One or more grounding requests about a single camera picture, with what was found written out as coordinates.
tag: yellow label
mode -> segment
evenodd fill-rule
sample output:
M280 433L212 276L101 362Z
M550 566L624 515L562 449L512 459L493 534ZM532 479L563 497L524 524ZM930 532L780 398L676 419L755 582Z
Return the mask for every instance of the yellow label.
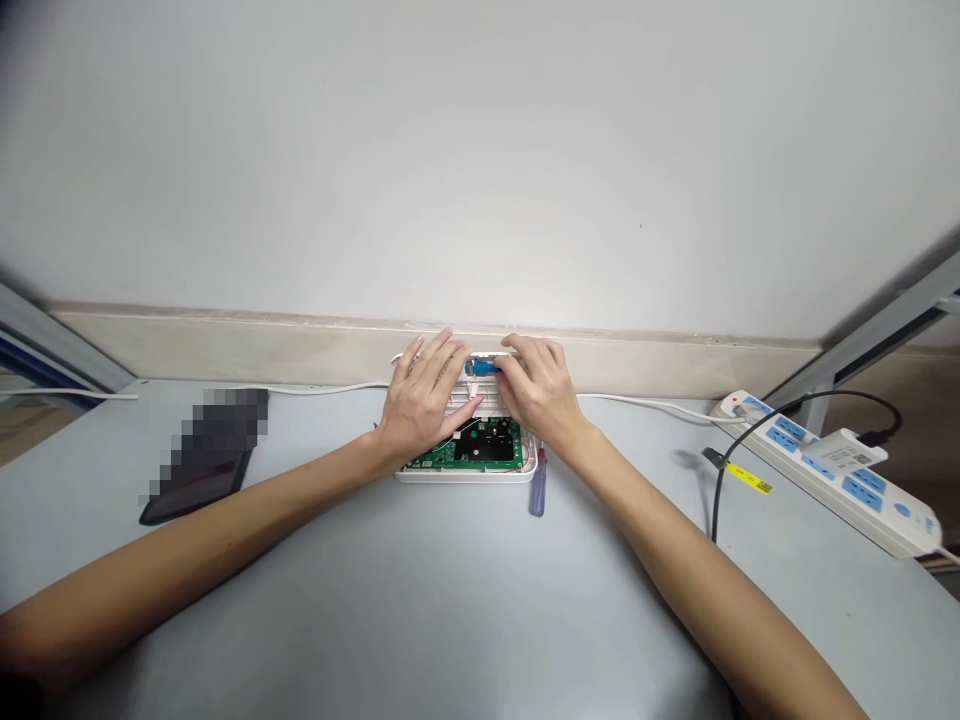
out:
M765 483L763 480L758 478L753 473L747 472L739 465L734 465L733 463L727 463L727 472L743 480L747 485L752 488L755 488L762 492L764 495L769 495L770 491L773 490L773 485L770 483Z

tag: black cable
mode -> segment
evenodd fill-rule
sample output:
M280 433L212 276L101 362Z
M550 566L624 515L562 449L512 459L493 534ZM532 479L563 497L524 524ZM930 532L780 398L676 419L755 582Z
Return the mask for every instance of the black cable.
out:
M723 454L722 460L717 463L719 471L717 472L717 489L713 493L713 519L710 522L710 539L716 543L717 542L717 525L720 520L720 489L723 487L723 473L727 468L727 463L730 462L730 455L733 453L737 447L750 436L754 430L763 425L767 420L778 415L780 413L787 412L792 410L795 407L803 405L807 400L813 400L818 397L826 397L828 395L855 395L856 397L867 398L868 400L873 400L874 402L880 403L885 408L887 408L891 413L893 413L893 425L890 426L887 430L878 430L875 432L868 432L860 435L857 439L862 442L864 445L869 445L870 447L876 447L877 445L882 445L887 442L893 435L903 427L903 415L900 414L900 411L894 407L893 403L879 398L876 395L871 395L870 393L862 393L857 390L824 390L823 392L810 393L809 395L804 395L797 400L788 402L785 405L781 405L775 410L771 410L767 413L762 419L755 422L749 428L747 428L743 435L734 440L730 447L727 448L727 451Z

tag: white wall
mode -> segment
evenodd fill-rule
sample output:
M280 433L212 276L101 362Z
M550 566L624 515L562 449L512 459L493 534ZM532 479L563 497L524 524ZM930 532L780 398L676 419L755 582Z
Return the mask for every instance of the white wall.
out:
M814 338L960 221L952 0L33 6L43 299Z

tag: gray table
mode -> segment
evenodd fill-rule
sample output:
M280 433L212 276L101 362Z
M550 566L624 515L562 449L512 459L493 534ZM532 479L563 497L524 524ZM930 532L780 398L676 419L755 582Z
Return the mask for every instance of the gray table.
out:
M0 470L0 611L148 529L139 497L213 384L151 381ZM383 391L271 399L247 485L347 442ZM688 402L705 411L709 403ZM698 525L729 438L663 412L587 415ZM873 718L960 707L960 604L747 451L720 544ZM727 717L724 688L605 510L550 457L529 486L385 479L316 519L88 682L68 717Z

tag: finger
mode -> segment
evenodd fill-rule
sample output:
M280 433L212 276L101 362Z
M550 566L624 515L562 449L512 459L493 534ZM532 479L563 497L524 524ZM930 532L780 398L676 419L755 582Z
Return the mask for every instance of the finger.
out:
M500 368L503 374L507 376L511 389L520 393L529 391L532 384L530 378L527 376L527 371L523 369L523 366L515 357L512 355L497 355L493 360L493 364Z
M473 400L468 402L455 413L447 415L443 419L443 423L440 425L440 437L437 439L443 440L443 438L453 435L454 430L473 417L473 413L477 411L477 408L480 407L480 403L482 401L483 395L477 395Z
M469 345L461 347L453 354L450 363L444 368L440 377L437 378L436 391L441 393L445 400L449 398L450 393L453 392L453 386L456 385L457 380L460 379L460 373L463 372L463 365L467 362L467 358L470 357L470 353L472 352L473 348Z
M520 357L523 358L523 362L526 363L527 369L530 371L530 377L536 378L544 373L543 359L536 348L536 343L534 343L533 338L510 333L500 341L500 344L504 347L512 347L520 353Z
M530 338L530 340L533 342L533 347L536 348L537 355L540 356L544 371L555 371L558 367L557 361L553 359L550 348L547 347L547 341L543 338Z
M550 354L553 356L554 361L564 370L567 369L567 358L563 354L563 345L554 340L547 340L547 349L550 351Z
M518 420L520 417L520 403L517 402L517 396L516 393L513 392L509 378L503 373L500 373L499 377L497 377L497 385L500 388L500 399L503 400L503 404L507 406L510 417Z
M417 337L413 339L413 342L407 345L407 349L403 351L403 355L397 360L397 366L393 369L391 385L400 380L405 380L407 375L410 374L410 364L413 362L413 356L417 354L417 350L420 349L421 345L423 345L423 335L417 335Z
M437 350L443 347L451 335L453 335L453 330L451 328L444 328L436 334L433 340L427 343L423 352L420 353L420 357L417 358L417 364L414 365L413 370L410 371L410 377L414 380L419 380L423 376L427 364L430 362L430 358L434 356Z
M449 340L445 342L440 349L433 354L433 357L430 358L427 367L423 369L423 375L420 376L417 382L423 383L432 391L437 386L437 382L440 380L440 376L443 374L447 363L450 362L450 358L462 349L463 343L459 340Z

